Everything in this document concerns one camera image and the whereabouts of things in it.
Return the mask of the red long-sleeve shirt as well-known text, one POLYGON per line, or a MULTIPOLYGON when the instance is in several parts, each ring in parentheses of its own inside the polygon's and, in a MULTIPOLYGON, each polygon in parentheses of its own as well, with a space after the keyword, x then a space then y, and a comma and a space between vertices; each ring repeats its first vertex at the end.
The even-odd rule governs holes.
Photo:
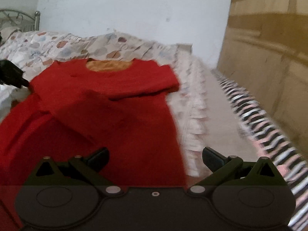
POLYGON ((14 200, 43 157, 64 162, 100 148, 103 176, 119 186, 184 187, 177 128, 166 102, 180 83, 172 68, 134 59, 125 68, 55 61, 1 122, 1 230, 18 230, 14 200))

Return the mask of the patterned beige quilt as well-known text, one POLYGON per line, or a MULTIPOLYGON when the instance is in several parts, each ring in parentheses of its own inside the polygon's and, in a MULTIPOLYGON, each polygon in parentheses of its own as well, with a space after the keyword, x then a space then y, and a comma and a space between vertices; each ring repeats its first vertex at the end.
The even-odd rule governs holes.
POLYGON ((113 32, 82 38, 70 33, 13 31, 1 41, 1 59, 8 59, 31 80, 55 61, 70 59, 155 60, 170 65, 181 83, 168 96, 178 128, 189 176, 209 174, 202 163, 206 146, 225 156, 236 155, 255 162, 256 148, 246 139, 240 120, 214 75, 185 44, 164 45, 129 34, 113 32))

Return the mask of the beige pillow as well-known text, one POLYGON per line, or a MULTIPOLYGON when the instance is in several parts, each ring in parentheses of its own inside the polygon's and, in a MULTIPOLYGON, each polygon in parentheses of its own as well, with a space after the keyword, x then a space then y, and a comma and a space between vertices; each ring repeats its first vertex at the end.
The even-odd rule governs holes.
POLYGON ((18 27, 15 27, 15 26, 10 26, 10 27, 3 28, 3 29, 1 30, 1 38, 2 38, 2 41, 7 41, 7 39, 8 39, 14 32, 18 32, 18 31, 21 31, 21 29, 18 28, 18 27))

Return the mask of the metal bed headboard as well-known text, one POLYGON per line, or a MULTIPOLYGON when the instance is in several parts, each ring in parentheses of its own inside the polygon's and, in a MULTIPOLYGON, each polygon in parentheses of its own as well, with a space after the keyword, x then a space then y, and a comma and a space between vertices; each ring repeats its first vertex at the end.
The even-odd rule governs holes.
POLYGON ((1 30, 8 27, 17 27, 22 32, 39 31, 41 13, 37 10, 28 14, 17 9, 1 8, 1 30))

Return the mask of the striped black white pink sheet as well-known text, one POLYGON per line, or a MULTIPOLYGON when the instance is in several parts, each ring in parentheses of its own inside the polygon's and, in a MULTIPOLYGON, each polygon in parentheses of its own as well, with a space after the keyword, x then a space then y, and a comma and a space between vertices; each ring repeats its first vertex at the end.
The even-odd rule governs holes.
POLYGON ((213 74, 239 118, 241 130, 257 148, 258 155, 271 159, 295 196, 289 227, 307 230, 307 161, 247 89, 217 71, 213 74))

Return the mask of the wooden plywood board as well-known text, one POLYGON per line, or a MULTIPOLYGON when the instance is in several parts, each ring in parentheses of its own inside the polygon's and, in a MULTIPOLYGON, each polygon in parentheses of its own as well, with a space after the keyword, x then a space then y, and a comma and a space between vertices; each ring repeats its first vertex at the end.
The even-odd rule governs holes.
POLYGON ((307 155, 307 0, 231 0, 218 70, 307 155))

